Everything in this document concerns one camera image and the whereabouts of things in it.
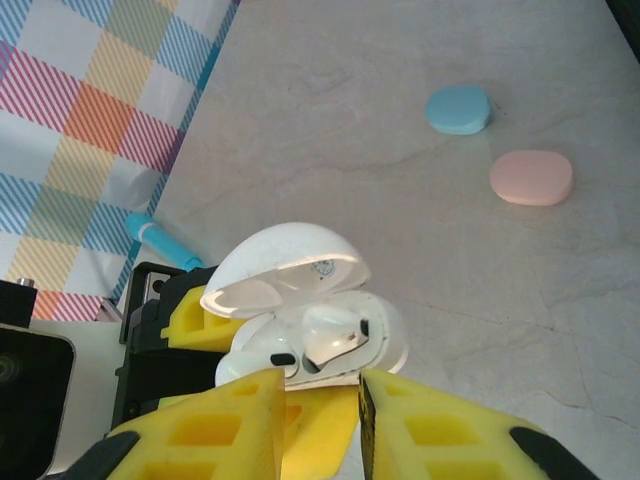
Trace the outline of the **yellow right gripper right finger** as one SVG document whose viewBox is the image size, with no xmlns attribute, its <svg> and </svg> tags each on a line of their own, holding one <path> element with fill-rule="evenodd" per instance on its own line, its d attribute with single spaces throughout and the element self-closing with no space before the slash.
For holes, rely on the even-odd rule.
<svg viewBox="0 0 640 480">
<path fill-rule="evenodd" d="M 538 426 L 377 369 L 359 378 L 368 479 L 592 479 Z"/>
</svg>

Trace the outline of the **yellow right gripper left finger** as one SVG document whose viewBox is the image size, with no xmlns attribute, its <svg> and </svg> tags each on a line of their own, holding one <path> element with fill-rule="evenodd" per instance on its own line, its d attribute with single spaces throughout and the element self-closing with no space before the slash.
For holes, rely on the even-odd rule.
<svg viewBox="0 0 640 480">
<path fill-rule="evenodd" d="M 284 374 L 267 369 L 128 421 L 94 444 L 66 479 L 277 479 Z"/>
</svg>

